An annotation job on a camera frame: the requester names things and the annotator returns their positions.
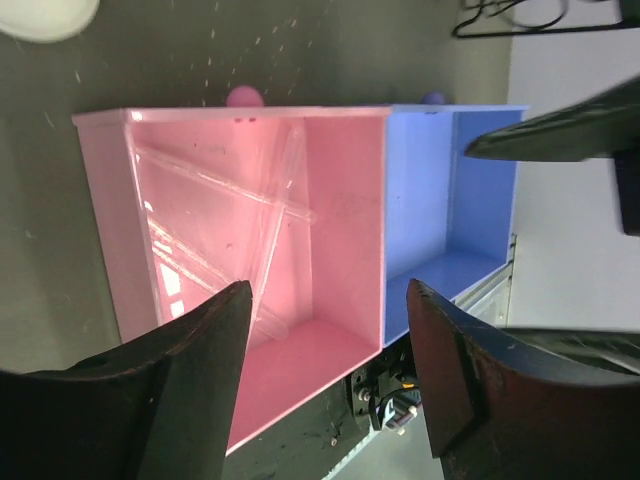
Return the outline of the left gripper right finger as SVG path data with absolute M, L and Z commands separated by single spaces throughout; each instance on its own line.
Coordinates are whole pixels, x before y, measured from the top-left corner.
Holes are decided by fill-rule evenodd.
M 432 455 L 448 479 L 635 479 L 639 379 L 565 359 L 409 282 Z

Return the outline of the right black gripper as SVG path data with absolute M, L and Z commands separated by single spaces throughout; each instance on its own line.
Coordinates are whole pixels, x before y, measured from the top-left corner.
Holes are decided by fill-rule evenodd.
M 613 158 L 622 230 L 640 232 L 639 78 L 580 103 L 483 134 L 465 154 L 520 162 Z

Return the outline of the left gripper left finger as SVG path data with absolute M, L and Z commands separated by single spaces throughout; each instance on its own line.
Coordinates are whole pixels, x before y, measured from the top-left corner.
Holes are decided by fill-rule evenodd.
M 235 282 L 65 370 L 1 375 L 5 479 L 218 479 L 252 309 Z

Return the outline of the clear plastic pipette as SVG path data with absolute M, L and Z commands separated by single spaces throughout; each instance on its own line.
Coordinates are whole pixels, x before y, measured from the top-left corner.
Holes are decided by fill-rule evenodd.
M 268 209 L 260 214 L 259 236 L 252 251 L 251 279 L 253 280 L 253 314 L 255 316 L 259 315 L 261 309 L 276 243 L 285 213 L 290 205 L 291 188 L 300 157 L 304 153 L 304 144 L 304 130 L 301 127 L 292 127 L 268 177 Z
M 134 148 L 135 159 L 139 166 L 142 163 L 161 171 L 166 176 L 173 177 L 182 183 L 194 184 L 204 188 L 213 195 L 224 194 L 231 198 L 251 201 L 261 206 L 275 207 L 277 203 L 284 205 L 284 214 L 288 217 L 313 225 L 318 215 L 308 206 L 286 197 L 278 190 L 279 185 L 249 185 L 240 180 L 234 180 L 218 174 L 211 169 L 194 165 L 186 159 L 171 155 L 149 146 Z
M 246 279 L 207 259 L 154 219 L 148 221 L 159 288 L 163 295 L 163 322 L 174 320 L 231 283 Z

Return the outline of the white crucible lid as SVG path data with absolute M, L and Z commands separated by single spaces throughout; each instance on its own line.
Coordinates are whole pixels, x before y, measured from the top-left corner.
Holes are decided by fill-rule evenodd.
M 1 0 L 1 32 L 32 43 L 54 43 L 82 32 L 99 0 Z

